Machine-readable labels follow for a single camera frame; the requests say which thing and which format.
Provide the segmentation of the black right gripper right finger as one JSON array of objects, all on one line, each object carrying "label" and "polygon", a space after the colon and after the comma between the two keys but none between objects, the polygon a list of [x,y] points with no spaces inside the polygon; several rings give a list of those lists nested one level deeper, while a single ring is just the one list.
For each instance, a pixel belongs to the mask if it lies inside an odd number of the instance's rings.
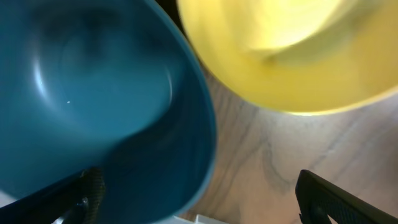
[{"label": "black right gripper right finger", "polygon": [[309,170],[301,170],[295,187],[303,224],[397,224],[397,218],[373,207]]}]

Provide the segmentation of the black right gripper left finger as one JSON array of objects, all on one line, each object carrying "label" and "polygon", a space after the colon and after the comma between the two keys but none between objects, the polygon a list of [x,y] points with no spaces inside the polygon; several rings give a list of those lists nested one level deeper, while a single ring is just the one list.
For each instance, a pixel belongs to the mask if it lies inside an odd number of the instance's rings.
[{"label": "black right gripper left finger", "polygon": [[95,223],[104,193],[102,171],[92,167],[1,207],[1,223]]}]

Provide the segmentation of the dark teal bowl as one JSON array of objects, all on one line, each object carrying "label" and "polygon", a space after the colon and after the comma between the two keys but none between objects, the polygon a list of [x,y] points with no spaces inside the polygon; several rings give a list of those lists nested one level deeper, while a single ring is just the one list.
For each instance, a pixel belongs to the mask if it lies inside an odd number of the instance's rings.
[{"label": "dark teal bowl", "polygon": [[95,223],[160,222],[203,195],[216,135],[201,66],[155,1],[1,2],[1,192],[13,202],[96,167]]}]

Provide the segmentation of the yellow small bowl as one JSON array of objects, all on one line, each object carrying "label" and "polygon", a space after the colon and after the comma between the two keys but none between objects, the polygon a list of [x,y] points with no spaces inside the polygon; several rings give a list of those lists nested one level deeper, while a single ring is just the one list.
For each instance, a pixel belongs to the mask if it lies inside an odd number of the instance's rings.
[{"label": "yellow small bowl", "polygon": [[255,105],[330,114],[397,92],[397,0],[181,0],[207,69]]}]

